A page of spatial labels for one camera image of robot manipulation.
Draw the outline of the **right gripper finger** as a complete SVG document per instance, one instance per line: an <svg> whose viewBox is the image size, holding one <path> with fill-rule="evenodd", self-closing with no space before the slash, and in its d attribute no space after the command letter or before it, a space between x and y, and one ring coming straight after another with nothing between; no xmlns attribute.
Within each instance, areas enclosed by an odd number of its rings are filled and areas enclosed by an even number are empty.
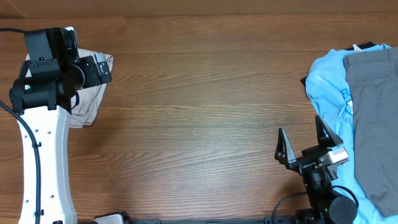
<svg viewBox="0 0 398 224"><path fill-rule="evenodd" d="M274 159L285 166L290 166L297 160L284 128L279 128Z"/></svg>
<svg viewBox="0 0 398 224"><path fill-rule="evenodd" d="M343 140L337 135L319 115L315 117L318 144L322 147L333 148L343 144Z"/></svg>

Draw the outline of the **beige shorts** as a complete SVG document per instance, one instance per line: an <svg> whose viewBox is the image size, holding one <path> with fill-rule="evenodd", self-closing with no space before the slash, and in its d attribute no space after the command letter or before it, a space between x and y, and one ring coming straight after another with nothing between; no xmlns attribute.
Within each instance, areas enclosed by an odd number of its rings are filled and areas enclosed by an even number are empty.
<svg viewBox="0 0 398 224"><path fill-rule="evenodd" d="M94 56L94 51L78 49L80 57ZM114 58L112 55L105 54L106 63L108 64L109 71L112 72ZM83 128L84 126L92 125L96 119L98 109L103 99L107 84L94 86L78 90L80 97L79 104L72 109L71 115L71 128Z"/></svg>

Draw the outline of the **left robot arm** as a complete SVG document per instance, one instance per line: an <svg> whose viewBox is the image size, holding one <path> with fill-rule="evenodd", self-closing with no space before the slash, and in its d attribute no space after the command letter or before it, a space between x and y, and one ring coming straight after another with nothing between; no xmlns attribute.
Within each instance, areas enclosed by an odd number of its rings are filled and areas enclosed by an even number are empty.
<svg viewBox="0 0 398 224"><path fill-rule="evenodd" d="M70 191L68 133L83 92L102 91L111 70L102 52L81 56L73 27L25 31L28 51L9 91L23 146L20 223L77 223Z"/></svg>

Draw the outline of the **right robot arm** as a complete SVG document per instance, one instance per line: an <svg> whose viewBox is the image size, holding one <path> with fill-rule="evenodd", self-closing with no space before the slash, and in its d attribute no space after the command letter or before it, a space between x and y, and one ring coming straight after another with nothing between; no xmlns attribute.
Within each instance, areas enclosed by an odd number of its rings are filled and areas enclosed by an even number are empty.
<svg viewBox="0 0 398 224"><path fill-rule="evenodd" d="M310 208L285 217L286 223L353 223L357 216L359 202L355 194L344 186L332 184L338 178L337 167L349 161L343 140L319 115L315 117L315 126L318 144L304 149L300 157L295 155L284 128L279 128L274 158L301 176L305 192L280 200L272 211L272 223L279 222L276 211L282 203L301 195L308 197Z"/></svg>

